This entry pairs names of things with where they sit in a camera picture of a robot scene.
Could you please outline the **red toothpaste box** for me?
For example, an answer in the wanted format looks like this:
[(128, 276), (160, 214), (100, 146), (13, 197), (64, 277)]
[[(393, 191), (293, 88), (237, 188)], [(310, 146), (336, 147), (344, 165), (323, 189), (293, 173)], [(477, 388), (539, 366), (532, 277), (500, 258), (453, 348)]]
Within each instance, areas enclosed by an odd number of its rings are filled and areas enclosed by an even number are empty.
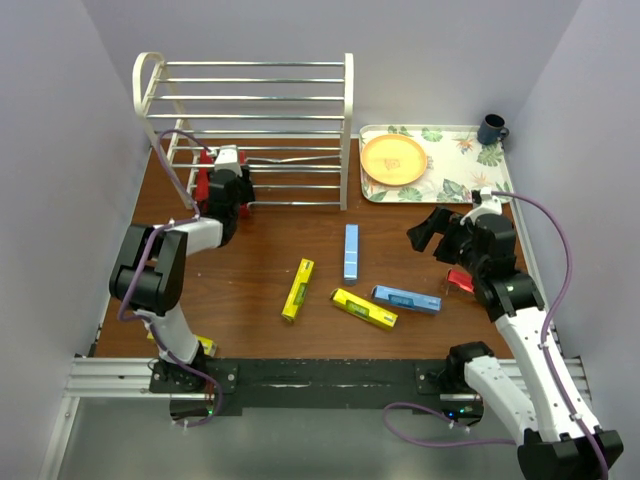
[(442, 289), (448, 295), (451, 291), (473, 295), (474, 286), (472, 276), (466, 272), (448, 269), (442, 281)]
[(209, 198), (209, 172), (213, 160), (205, 150), (200, 151), (199, 167), (195, 180), (194, 199), (197, 203), (205, 202)]
[(246, 176), (248, 175), (249, 167), (247, 166), (246, 153), (243, 150), (239, 151), (238, 160), (242, 170), (241, 177), (243, 182), (243, 185), (241, 187), (241, 200), (243, 201), (243, 203), (239, 207), (239, 216), (241, 218), (248, 218), (251, 215), (250, 209), (249, 209), (248, 187), (246, 183)]

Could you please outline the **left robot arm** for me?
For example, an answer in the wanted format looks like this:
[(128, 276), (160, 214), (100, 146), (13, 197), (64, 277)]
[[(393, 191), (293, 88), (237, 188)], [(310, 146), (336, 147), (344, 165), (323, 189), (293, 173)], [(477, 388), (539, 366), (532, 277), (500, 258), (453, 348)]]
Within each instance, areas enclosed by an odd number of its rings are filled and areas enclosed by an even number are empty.
[(171, 378), (185, 392), (207, 380), (203, 347), (179, 304), (188, 256), (227, 245), (237, 230), (241, 207), (255, 199), (249, 169), (206, 174), (198, 217), (152, 226), (128, 227), (109, 279), (110, 295), (121, 302), (123, 322), (140, 319), (173, 363)]

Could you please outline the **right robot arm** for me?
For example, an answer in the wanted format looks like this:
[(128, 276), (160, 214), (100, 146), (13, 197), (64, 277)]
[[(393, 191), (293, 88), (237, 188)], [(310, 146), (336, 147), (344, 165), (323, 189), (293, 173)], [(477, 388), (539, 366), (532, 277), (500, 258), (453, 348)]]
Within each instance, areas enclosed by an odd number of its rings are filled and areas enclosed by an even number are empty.
[(544, 300), (534, 279), (516, 266), (517, 234), (497, 210), (460, 215), (437, 207), (407, 236), (422, 252), (440, 235), (435, 258), (472, 277), (484, 307), (513, 355), (524, 382), (518, 387), (482, 342), (451, 348), (448, 386), (477, 392), (509, 431), (527, 479), (606, 479), (622, 454), (622, 440), (606, 430), (578, 391), (545, 324)]

